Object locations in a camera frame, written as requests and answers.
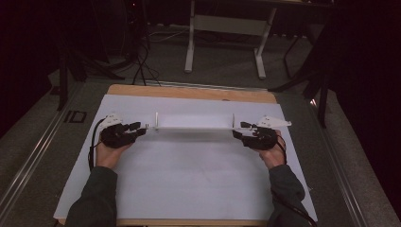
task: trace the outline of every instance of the hand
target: hand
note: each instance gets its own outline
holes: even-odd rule
[[[286,149],[286,143],[281,137],[281,132],[276,131],[277,142]],[[286,163],[286,154],[280,149],[278,145],[275,145],[273,148],[268,150],[254,149],[254,151],[259,153],[259,157],[265,162],[265,165],[268,169],[271,169],[275,166],[284,165]]]
[[[115,168],[121,154],[131,146],[132,144],[121,148],[109,148],[103,143],[99,143],[96,146],[96,166],[104,166],[111,169]]]

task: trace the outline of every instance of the dark background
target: dark background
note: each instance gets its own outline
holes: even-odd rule
[[[88,7],[89,3],[79,1],[64,13],[81,16],[75,18],[79,22],[75,26],[80,25],[81,31],[100,32],[92,38],[84,34],[76,37],[86,37],[86,42],[97,46],[95,50],[86,50],[95,58],[105,50],[99,38],[102,31],[93,24],[93,9]],[[324,65],[327,63],[325,56],[331,50],[343,50],[336,61],[330,88],[337,93],[377,178],[401,217],[401,8],[390,2],[352,2],[348,5],[350,10],[339,18],[343,26],[336,26],[331,31],[332,36],[324,38],[327,49],[320,52],[322,61],[315,63]],[[87,7],[74,9],[76,6]],[[200,10],[207,11],[211,7],[205,3]],[[148,6],[148,21],[186,25],[188,8],[189,1],[152,0]],[[259,10],[260,13],[253,16],[264,17],[264,9]],[[327,19],[324,14],[309,10],[296,14],[296,18],[294,15],[294,9],[279,11],[272,32],[291,37],[302,33],[300,22]],[[58,48],[46,29],[45,18],[44,1],[7,0],[0,3],[0,137],[51,89],[47,76],[59,68]]]

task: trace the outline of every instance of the long-sleeve shirt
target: long-sleeve shirt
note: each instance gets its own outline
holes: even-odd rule
[[[116,184],[116,173],[107,167],[95,167],[82,190],[81,197],[71,206],[65,226],[116,226]],[[270,184],[271,190],[277,196],[306,212],[301,204],[305,191],[289,166],[281,165],[270,169]],[[268,227],[309,226],[304,218],[277,200],[273,200],[273,205],[274,212],[270,216]]]

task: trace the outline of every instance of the white surface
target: white surface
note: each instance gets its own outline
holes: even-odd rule
[[[118,113],[124,124],[231,127],[256,123],[263,115],[285,119],[278,104],[183,98],[104,96],[79,158],[64,188],[55,218],[66,218],[89,177],[87,154],[96,122]],[[316,213],[287,127],[288,164],[304,186],[303,204]],[[117,218],[268,219],[269,172],[258,154],[230,131],[148,131],[123,154],[118,168]]]

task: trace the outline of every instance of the person's left hand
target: person's left hand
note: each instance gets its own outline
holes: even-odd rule
[[[110,169],[115,168],[121,154],[131,146],[132,144],[121,148],[109,148],[103,143],[99,143],[96,146],[96,166],[104,166]]]

